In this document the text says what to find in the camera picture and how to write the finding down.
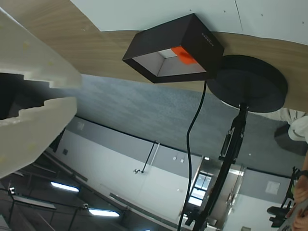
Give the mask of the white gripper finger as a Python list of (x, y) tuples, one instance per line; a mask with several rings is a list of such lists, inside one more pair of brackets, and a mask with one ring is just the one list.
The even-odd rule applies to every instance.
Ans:
[(24, 80), (48, 82), (50, 88), (79, 88), (81, 74), (3, 9), (0, 10), (0, 71)]
[(33, 163), (77, 113), (75, 97), (46, 100), (0, 121), (0, 177)]

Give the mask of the person's hand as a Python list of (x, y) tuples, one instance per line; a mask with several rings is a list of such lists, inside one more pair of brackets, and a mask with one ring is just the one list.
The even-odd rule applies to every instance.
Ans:
[[(308, 179), (301, 176), (295, 186), (294, 193), (295, 202), (297, 205), (307, 200), (308, 198)], [(308, 230), (308, 211), (299, 211), (292, 225), (293, 231), (307, 231)]]

